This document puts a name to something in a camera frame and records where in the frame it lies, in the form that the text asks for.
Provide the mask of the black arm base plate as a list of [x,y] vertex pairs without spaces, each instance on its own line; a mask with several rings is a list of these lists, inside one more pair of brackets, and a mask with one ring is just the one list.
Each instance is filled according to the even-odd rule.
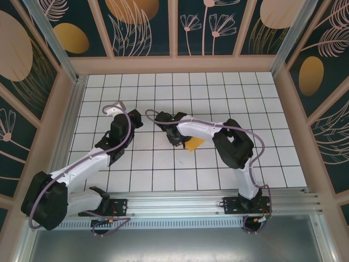
[[262,214],[270,212],[270,199],[268,196],[256,196],[248,200],[242,196],[226,196],[220,206],[226,215]]
[[127,215],[127,208],[127,199],[104,199],[97,209],[80,212],[78,216],[90,216],[90,213],[93,213],[96,216],[103,217],[124,217]]

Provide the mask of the long aluminium base rail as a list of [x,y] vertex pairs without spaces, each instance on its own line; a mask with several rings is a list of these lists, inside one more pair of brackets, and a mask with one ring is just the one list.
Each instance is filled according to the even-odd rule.
[[[238,192],[236,190],[199,190],[183,192],[129,192],[109,195],[110,199],[128,200],[127,215],[124,217],[169,218],[226,215],[224,209],[220,206],[222,199],[224,197],[237,197]],[[311,215],[323,212],[317,194],[307,193],[301,189],[277,189],[271,192],[263,190],[262,196],[269,197],[269,213],[274,216]],[[103,216],[85,217],[112,218]]]

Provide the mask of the aluminium side rail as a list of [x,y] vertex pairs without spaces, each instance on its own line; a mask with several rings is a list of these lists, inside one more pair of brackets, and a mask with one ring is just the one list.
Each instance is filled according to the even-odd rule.
[[71,142],[74,136],[80,106],[83,100],[83,94],[86,88],[88,75],[81,74],[73,84],[68,103],[58,130],[55,146],[52,151],[47,173],[59,170],[68,163]]

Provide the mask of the grey metal sheet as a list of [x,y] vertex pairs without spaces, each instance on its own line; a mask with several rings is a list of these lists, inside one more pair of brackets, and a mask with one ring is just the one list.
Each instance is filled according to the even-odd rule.
[[19,262],[338,262],[323,238],[303,226],[249,235],[238,228],[40,231]]

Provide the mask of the aluminium corner post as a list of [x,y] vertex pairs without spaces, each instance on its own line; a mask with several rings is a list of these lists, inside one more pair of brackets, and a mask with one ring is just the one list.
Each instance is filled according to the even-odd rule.
[[45,17],[39,3],[36,0],[23,0],[23,2],[38,25],[40,31],[46,37],[48,44],[51,46],[67,75],[73,83],[77,83],[79,75],[76,73],[66,51],[60,43],[48,19]]
[[304,30],[310,16],[313,14],[317,3],[318,0],[304,0],[303,4],[301,5],[297,16],[292,22],[292,25],[288,30],[285,39],[281,43],[280,49],[276,53],[276,57],[274,58],[272,65],[270,66],[270,72],[273,79],[276,79],[276,76],[282,68],[288,54],[291,52],[293,46]]

